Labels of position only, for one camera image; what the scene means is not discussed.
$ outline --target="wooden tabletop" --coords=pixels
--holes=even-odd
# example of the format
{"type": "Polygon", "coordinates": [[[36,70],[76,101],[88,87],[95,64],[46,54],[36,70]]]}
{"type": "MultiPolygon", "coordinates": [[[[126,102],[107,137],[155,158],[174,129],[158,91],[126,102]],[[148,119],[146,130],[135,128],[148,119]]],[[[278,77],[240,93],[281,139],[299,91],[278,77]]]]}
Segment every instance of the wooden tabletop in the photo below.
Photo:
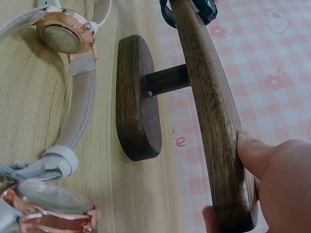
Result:
{"type": "MultiPolygon", "coordinates": [[[[149,45],[155,69],[163,68],[154,1],[114,0],[96,46],[98,87],[89,129],[76,150],[80,166],[58,183],[98,204],[99,233],[185,232],[178,165],[166,96],[159,96],[163,148],[149,161],[131,162],[115,127],[118,42],[132,34],[149,45]]],[[[92,0],[61,0],[91,19],[92,0]]],[[[0,1],[0,25],[35,7],[36,0],[0,1]]],[[[0,161],[38,159],[52,146],[69,112],[72,79],[67,57],[47,48],[34,27],[17,29],[0,43],[0,161]]]]}

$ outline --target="hand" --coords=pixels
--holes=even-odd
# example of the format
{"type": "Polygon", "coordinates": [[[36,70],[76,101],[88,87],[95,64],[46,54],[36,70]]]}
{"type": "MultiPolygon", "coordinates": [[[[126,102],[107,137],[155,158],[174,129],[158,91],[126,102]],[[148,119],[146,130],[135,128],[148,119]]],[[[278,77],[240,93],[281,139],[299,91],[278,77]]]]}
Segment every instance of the hand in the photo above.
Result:
{"type": "MultiPolygon", "coordinates": [[[[268,233],[311,232],[311,144],[290,140],[270,146],[238,134],[238,154],[255,176],[257,197],[268,233]]],[[[213,207],[203,209],[208,233],[219,233],[213,207]]]]}

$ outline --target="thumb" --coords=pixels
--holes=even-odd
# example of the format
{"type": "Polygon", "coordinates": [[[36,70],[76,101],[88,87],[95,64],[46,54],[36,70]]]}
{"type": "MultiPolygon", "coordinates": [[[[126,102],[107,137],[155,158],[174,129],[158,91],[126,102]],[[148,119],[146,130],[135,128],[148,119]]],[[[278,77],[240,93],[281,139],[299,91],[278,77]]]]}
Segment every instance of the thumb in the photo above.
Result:
{"type": "Polygon", "coordinates": [[[250,133],[243,129],[238,133],[238,154],[244,166],[261,180],[274,156],[290,147],[306,143],[304,140],[290,140],[277,146],[271,146],[250,136],[250,133]]]}
{"type": "Polygon", "coordinates": [[[203,219],[206,226],[207,233],[218,233],[220,232],[216,217],[214,214],[214,208],[211,205],[207,205],[202,210],[203,219]]]}

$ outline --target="curved wooden arm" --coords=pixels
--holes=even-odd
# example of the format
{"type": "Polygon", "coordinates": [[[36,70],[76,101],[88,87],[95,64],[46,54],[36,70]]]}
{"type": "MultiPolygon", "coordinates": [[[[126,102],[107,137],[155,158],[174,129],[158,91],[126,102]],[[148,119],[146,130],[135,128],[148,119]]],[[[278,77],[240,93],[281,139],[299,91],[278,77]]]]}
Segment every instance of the curved wooden arm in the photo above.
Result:
{"type": "Polygon", "coordinates": [[[189,0],[170,0],[199,118],[214,211],[222,232],[252,230],[258,208],[237,154],[239,115],[207,28],[189,0]]]}

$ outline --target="walnut wood stand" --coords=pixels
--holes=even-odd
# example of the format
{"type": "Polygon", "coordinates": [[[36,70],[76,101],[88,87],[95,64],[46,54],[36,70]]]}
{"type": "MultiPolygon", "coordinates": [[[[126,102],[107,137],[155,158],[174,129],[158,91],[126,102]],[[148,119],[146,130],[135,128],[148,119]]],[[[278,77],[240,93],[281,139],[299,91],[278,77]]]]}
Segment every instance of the walnut wood stand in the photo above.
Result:
{"type": "Polygon", "coordinates": [[[139,35],[119,42],[116,124],[133,161],[159,155],[162,145],[157,95],[191,86],[197,109],[216,219],[223,233],[252,230],[258,219],[252,175],[237,154],[239,115],[206,26],[189,0],[171,0],[186,64],[154,72],[139,35]]]}

